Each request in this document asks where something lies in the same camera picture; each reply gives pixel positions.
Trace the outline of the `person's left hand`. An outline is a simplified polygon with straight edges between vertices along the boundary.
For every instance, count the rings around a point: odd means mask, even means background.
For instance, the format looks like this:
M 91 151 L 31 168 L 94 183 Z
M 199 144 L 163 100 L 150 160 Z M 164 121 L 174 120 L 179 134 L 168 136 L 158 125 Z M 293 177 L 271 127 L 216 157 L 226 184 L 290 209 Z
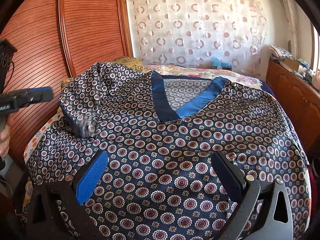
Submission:
M 1 131 L 0 155 L 4 158 L 9 152 L 10 144 L 10 125 L 5 124 L 3 131 Z

